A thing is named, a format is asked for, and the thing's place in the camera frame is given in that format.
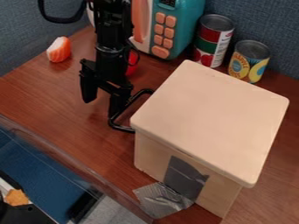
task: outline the orange object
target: orange object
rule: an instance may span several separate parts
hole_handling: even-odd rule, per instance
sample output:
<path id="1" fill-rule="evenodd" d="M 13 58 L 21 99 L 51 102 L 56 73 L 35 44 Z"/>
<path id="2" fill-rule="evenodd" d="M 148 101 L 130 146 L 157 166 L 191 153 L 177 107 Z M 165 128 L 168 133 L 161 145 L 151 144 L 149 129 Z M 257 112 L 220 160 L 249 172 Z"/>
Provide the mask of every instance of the orange object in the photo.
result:
<path id="1" fill-rule="evenodd" d="M 48 59 L 51 62 L 61 62 L 71 55 L 71 41 L 67 37 L 56 38 L 46 50 Z"/>
<path id="2" fill-rule="evenodd" d="M 10 190 L 5 197 L 5 200 L 13 207 L 29 204 L 29 200 L 22 190 Z"/>
<path id="3" fill-rule="evenodd" d="M 166 18 L 166 25 L 169 26 L 169 27 L 175 27 L 176 26 L 176 23 L 177 23 L 177 18 L 176 17 L 173 17 L 173 16 L 168 16 Z"/>
<path id="4" fill-rule="evenodd" d="M 132 3 L 132 22 L 134 24 L 134 39 L 135 41 L 142 43 L 143 42 L 143 34 L 142 34 L 142 22 L 143 22 L 143 12 L 142 1 L 137 0 Z"/>
<path id="5" fill-rule="evenodd" d="M 173 47 L 173 41 L 171 39 L 165 38 L 163 41 L 163 46 L 171 49 Z"/>

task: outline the tabletop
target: tabletop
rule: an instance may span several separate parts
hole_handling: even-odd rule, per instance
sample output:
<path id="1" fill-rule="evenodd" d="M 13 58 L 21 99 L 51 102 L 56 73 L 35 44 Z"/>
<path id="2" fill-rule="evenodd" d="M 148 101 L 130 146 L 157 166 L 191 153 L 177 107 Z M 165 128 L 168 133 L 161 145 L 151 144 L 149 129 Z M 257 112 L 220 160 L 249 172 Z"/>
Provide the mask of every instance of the tabletop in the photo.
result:
<path id="1" fill-rule="evenodd" d="M 100 91 L 97 100 L 89 104 L 81 100 L 79 61 L 94 60 L 94 29 L 87 27 L 74 34 L 71 41 L 73 56 L 67 61 L 53 64 L 42 53 L 0 79 L 0 113 L 99 174 L 101 183 L 98 179 L 94 181 L 104 193 L 149 221 L 137 206 L 132 190 L 155 180 L 134 167 L 134 135 L 108 127 L 107 93 Z M 181 56 L 163 61 L 143 54 L 136 73 L 130 77 L 135 91 L 157 89 L 184 59 Z M 219 70 L 226 72 L 225 67 Z M 258 86 L 289 98 L 289 110 L 258 184 L 241 192 L 223 223 L 297 223 L 299 82 L 267 70 Z M 137 102 L 121 120 L 128 123 L 141 103 Z M 194 205 L 155 221 L 185 222 L 213 224 L 221 219 Z"/>

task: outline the tape piece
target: tape piece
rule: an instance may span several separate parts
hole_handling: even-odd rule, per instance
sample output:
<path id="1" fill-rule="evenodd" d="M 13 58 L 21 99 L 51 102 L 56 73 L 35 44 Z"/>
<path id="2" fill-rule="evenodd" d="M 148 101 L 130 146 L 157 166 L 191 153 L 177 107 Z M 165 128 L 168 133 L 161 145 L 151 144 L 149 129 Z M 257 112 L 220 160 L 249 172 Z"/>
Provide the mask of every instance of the tape piece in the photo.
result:
<path id="1" fill-rule="evenodd" d="M 208 179 L 208 175 L 201 174 L 182 159 L 172 156 L 163 182 L 187 199 L 195 201 Z"/>
<path id="2" fill-rule="evenodd" d="M 160 182 L 143 186 L 133 192 L 140 200 L 143 211 L 154 219 L 161 219 L 194 204 L 194 201 Z"/>

